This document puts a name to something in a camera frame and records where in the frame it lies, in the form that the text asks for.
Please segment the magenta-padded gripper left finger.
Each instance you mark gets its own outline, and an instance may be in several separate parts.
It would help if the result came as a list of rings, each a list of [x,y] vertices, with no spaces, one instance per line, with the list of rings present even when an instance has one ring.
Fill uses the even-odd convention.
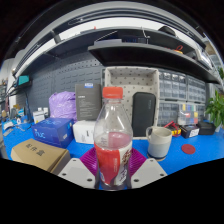
[[[97,189],[99,168],[95,148],[91,148],[80,158],[72,158],[58,176],[81,187]]]

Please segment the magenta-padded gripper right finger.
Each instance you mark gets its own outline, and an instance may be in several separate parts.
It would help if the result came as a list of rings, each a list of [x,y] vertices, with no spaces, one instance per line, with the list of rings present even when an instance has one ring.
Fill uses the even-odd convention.
[[[128,162],[129,188],[140,188],[165,176],[166,172],[154,158],[146,158],[138,150],[132,149]]]

